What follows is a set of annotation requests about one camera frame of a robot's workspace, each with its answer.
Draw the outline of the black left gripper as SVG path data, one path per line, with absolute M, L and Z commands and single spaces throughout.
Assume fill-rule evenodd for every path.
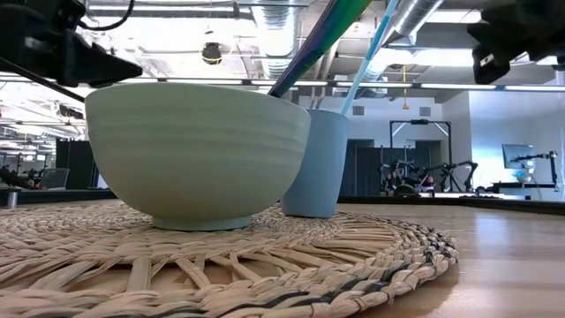
M 82 0 L 0 0 L 0 57 L 59 85 L 106 87 L 142 68 L 76 33 Z

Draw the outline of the blue and white straw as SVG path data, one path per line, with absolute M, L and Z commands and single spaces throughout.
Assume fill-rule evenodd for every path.
M 390 20 L 392 19 L 395 10 L 396 10 L 396 6 L 398 5 L 398 3 L 400 2 L 400 0 L 390 0 L 387 8 L 383 14 L 383 17 L 380 21 L 380 24 L 378 25 L 378 27 L 375 30 L 374 36 L 373 36 L 373 41 L 371 43 L 371 45 L 369 46 L 369 49 L 361 63 L 361 65 L 359 66 L 358 72 L 356 73 L 351 86 L 350 86 L 350 90 L 343 102 L 342 107 L 339 110 L 339 113 L 341 115 L 345 115 L 348 110 L 350 109 L 350 106 L 352 105 L 352 102 L 354 100 L 355 97 L 355 93 L 358 91 L 360 83 L 363 79 L 363 77 L 365 76 L 366 70 L 371 62 L 371 60 L 373 59 L 374 55 L 376 54 L 376 52 L 378 51 L 378 49 L 380 48 L 380 46 L 382 45 L 382 43 L 384 42 L 384 36 L 386 33 L 386 30 L 388 28 L 388 25 L 390 23 Z

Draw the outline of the purple green utensil handle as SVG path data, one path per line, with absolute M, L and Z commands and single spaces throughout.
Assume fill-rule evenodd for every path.
M 282 76 L 268 91 L 282 97 L 347 31 L 373 0 L 330 0 Z

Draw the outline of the blue plastic cup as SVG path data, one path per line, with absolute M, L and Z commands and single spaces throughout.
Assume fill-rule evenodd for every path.
M 329 110 L 309 110 L 311 126 L 299 173 L 281 199 L 287 216 L 331 218 L 335 213 L 348 142 L 349 119 Z

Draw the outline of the thin black rod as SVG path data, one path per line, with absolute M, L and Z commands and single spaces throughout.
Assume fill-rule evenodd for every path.
M 48 87 L 54 91 L 57 91 L 58 93 L 62 94 L 62 95 L 66 95 L 78 102 L 85 102 L 85 98 L 81 95 L 75 94 L 72 91 L 68 90 L 67 88 L 61 87 L 56 83 L 52 83 L 50 81 L 48 81 L 47 79 L 44 79 L 42 77 L 40 77 L 39 75 L 36 75 L 16 64 L 13 64 L 7 60 L 5 60 L 4 58 L 0 57 L 0 65 L 1 66 L 5 66 L 10 72 L 14 72 L 28 80 L 31 80 L 33 82 L 36 82 L 44 87 Z

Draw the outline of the black cabinet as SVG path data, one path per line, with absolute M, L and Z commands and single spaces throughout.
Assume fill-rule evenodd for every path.
M 57 139 L 56 167 L 69 170 L 67 189 L 84 190 L 98 185 L 98 170 L 87 140 Z

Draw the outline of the black hanging ceiling lamp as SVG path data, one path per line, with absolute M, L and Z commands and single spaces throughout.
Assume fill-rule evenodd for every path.
M 220 64 L 222 62 L 220 44 L 218 42 L 206 42 L 201 51 L 201 58 L 206 64 Z

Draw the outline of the grey background chair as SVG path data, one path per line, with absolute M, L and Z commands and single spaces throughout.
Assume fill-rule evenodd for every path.
M 42 190 L 65 190 L 70 170 L 67 168 L 50 168 L 41 175 Z

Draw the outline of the background computer monitor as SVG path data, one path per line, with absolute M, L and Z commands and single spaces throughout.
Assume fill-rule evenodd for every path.
M 507 170 L 534 169 L 535 150 L 528 144 L 503 144 L 502 155 L 504 168 Z

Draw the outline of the pale green ceramic bowl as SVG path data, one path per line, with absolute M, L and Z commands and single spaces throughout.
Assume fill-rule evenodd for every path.
M 294 103 L 201 84 L 105 87 L 87 96 L 85 110 L 110 190 L 156 227 L 178 231 L 244 227 L 279 201 L 311 126 Z

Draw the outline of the background robot arms pair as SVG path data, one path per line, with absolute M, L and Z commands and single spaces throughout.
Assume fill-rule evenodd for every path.
M 411 186 L 416 186 L 417 182 L 426 174 L 421 169 L 430 167 L 418 167 L 413 161 L 408 161 L 411 163 L 416 170 L 409 169 L 407 176 L 404 176 L 404 167 L 400 166 L 395 176 L 404 178 L 405 184 Z M 390 164 L 382 163 L 379 167 L 380 173 L 380 191 L 386 196 L 394 196 L 392 192 L 394 191 L 396 182 L 392 179 L 390 172 Z M 450 168 L 445 171 L 434 170 L 431 172 L 435 188 L 433 193 L 429 193 L 434 197 L 437 193 L 472 193 L 474 187 L 472 185 L 472 179 L 474 172 L 478 168 L 478 164 L 473 161 L 463 161 L 460 163 L 453 163 Z

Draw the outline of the person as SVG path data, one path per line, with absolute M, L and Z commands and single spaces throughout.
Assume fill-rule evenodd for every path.
M 426 173 L 419 182 L 416 184 L 416 190 L 419 193 L 433 193 L 435 183 L 433 176 L 430 172 Z

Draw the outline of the black gantry frame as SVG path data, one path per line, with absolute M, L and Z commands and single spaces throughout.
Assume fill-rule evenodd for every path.
M 404 178 L 401 177 L 396 177 L 396 171 L 400 166 L 404 167 L 404 176 L 407 176 L 408 170 L 409 169 L 413 169 L 416 170 L 416 168 L 408 162 L 407 160 L 407 150 L 406 148 L 403 150 L 404 153 L 404 160 L 400 160 L 400 161 L 393 161 L 393 149 L 394 149 L 394 137 L 396 136 L 397 133 L 399 133 L 402 128 L 407 125 L 435 125 L 440 131 L 443 132 L 444 135 L 446 135 L 448 137 L 448 162 L 447 163 L 443 163 L 441 165 L 437 165 L 434 167 L 430 167 L 430 168 L 422 168 L 421 170 L 423 172 L 425 172 L 426 174 L 423 176 L 423 178 L 421 179 L 421 183 L 417 184 L 416 186 L 412 186 L 409 184 L 405 184 Z M 431 175 L 431 172 L 434 170 L 441 170 L 441 171 L 445 171 L 448 168 L 450 168 L 453 164 L 453 160 L 452 160 L 452 137 L 451 137 L 451 123 L 449 121 L 430 121 L 427 119 L 412 119 L 412 120 L 391 120 L 389 122 L 389 162 L 390 162 L 390 172 L 391 172 L 391 176 L 392 179 L 395 181 L 395 188 L 394 191 L 392 192 L 392 194 L 395 197 L 406 197 L 406 198 L 411 198 L 411 197 L 419 197 L 419 191 L 418 188 L 423 185 L 423 183 L 427 180 L 427 178 Z

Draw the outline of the black aluminium table frame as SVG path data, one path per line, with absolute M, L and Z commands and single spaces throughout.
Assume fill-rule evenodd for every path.
M 0 208 L 8 206 L 11 194 L 16 194 L 16 204 L 47 204 L 70 201 L 99 201 L 115 199 L 110 190 L 21 190 L 0 189 Z M 430 205 L 469 208 L 487 208 L 517 211 L 541 215 L 565 216 L 565 202 L 517 201 L 496 199 L 494 197 L 464 196 L 458 198 L 416 198 L 416 197 L 339 197 L 338 204 L 365 205 Z

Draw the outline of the ribbed silver ceiling duct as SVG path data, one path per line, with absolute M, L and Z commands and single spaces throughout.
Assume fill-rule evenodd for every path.
M 295 56 L 298 12 L 302 0 L 260 0 L 251 8 L 257 24 L 257 47 L 264 79 L 278 79 Z

